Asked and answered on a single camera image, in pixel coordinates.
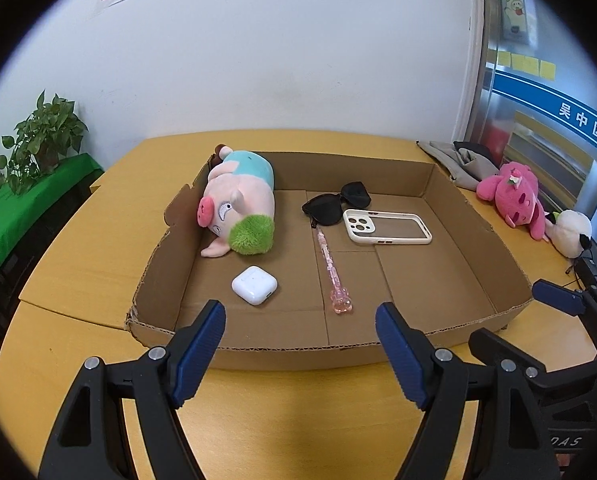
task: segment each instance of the pink pen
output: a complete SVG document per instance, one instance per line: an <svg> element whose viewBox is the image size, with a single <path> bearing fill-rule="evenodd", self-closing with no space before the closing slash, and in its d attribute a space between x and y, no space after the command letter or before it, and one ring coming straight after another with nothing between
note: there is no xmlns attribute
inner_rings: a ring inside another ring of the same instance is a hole
<svg viewBox="0 0 597 480"><path fill-rule="evenodd" d="M323 257L325 258L325 263L327 264L327 272L329 273L329 278L331 279L331 294L329 295L331 298L331 306L336 314L350 312L352 306L349 293L347 292L347 289L341 285L338 272L336 272L336 267L334 267L331 254L329 254L327 240L325 239L325 235L323 234L320 226L316 226L316 236L318 238L318 244L321 247L321 251L323 251Z"/></svg>

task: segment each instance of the grey garment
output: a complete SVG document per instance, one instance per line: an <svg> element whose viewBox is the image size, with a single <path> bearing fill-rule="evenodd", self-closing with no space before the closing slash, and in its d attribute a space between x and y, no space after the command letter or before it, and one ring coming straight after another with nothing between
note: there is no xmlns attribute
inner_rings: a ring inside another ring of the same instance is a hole
<svg viewBox="0 0 597 480"><path fill-rule="evenodd" d="M499 173L498 168L485 156L466 148L457 150L449 142L417 140L416 144L449 170L452 182L458 187L476 191L482 179Z"/></svg>

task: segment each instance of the teal plush clothing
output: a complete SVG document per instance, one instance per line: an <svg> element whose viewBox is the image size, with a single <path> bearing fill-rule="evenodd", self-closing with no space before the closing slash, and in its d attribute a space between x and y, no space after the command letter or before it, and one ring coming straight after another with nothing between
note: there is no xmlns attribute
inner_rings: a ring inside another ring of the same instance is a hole
<svg viewBox="0 0 597 480"><path fill-rule="evenodd" d="M268 183L271 189L274 189L274 171L272 165L261 155L252 152L232 152L226 156L225 162L235 160L238 162L238 168L233 174L246 174L262 178Z"/></svg>

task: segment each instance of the blue banner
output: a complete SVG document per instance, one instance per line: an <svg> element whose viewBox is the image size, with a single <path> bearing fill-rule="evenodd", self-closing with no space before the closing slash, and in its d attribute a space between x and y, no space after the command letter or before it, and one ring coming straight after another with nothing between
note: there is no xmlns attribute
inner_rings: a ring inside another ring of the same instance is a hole
<svg viewBox="0 0 597 480"><path fill-rule="evenodd" d="M564 124L597 148L597 111L530 79L497 70L492 91Z"/></svg>

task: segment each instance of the blue rubber pad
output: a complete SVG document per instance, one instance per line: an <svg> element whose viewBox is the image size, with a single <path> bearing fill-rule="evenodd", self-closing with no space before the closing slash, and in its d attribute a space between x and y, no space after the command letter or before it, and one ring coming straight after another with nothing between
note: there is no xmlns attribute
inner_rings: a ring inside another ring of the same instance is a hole
<svg viewBox="0 0 597 480"><path fill-rule="evenodd" d="M580 316L585 313L585 304L579 293L546 280L538 280L534 283L532 296L535 300L570 316Z"/></svg>
<svg viewBox="0 0 597 480"><path fill-rule="evenodd" d="M376 333L403 394L422 410L427 401L427 393L421 364L384 305L376 309Z"/></svg>
<svg viewBox="0 0 597 480"><path fill-rule="evenodd" d="M196 395L200 381L210 366L225 331L225 307L216 303L192 340L176 371L176 387L171 395L176 407Z"/></svg>

